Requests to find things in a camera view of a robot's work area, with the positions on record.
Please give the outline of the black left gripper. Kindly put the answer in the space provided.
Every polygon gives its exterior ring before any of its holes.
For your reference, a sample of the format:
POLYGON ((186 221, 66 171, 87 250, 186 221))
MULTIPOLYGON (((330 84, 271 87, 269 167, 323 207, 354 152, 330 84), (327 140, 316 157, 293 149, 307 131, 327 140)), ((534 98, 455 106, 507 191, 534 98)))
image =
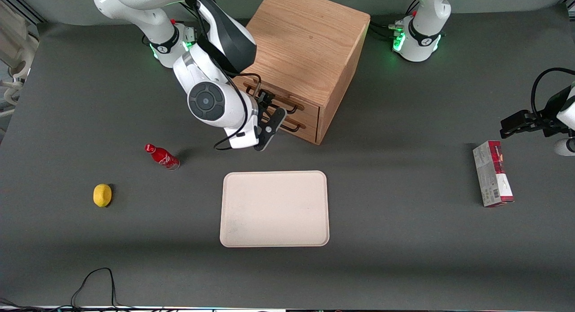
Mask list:
POLYGON ((535 114, 528 110, 522 110, 500 121, 501 138, 509 138, 514 134, 523 132, 525 129, 543 129, 545 138, 552 137, 556 134, 569 134, 573 136, 574 127, 570 127, 560 119, 557 119, 558 113, 562 111, 563 106, 567 103, 571 90, 572 87, 568 86, 555 93, 546 102, 544 109, 538 111, 544 122, 544 128, 542 128, 535 114))

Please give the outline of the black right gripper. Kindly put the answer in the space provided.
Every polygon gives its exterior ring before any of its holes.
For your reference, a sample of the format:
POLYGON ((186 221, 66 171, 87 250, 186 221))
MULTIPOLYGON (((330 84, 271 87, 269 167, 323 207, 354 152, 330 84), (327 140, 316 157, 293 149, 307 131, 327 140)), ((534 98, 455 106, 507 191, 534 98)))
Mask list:
MULTIPOLYGON (((273 100, 275 99, 274 94, 269 94, 267 91, 258 92, 258 106, 274 107, 273 100)), ((258 144, 254 146, 257 152, 262 152, 267 148, 268 144, 271 142, 272 138, 277 133, 277 130, 281 127, 282 123, 287 117, 287 112, 284 108, 277 108, 273 114, 269 115, 269 119, 265 123, 260 123, 260 134, 258 136, 258 144)))

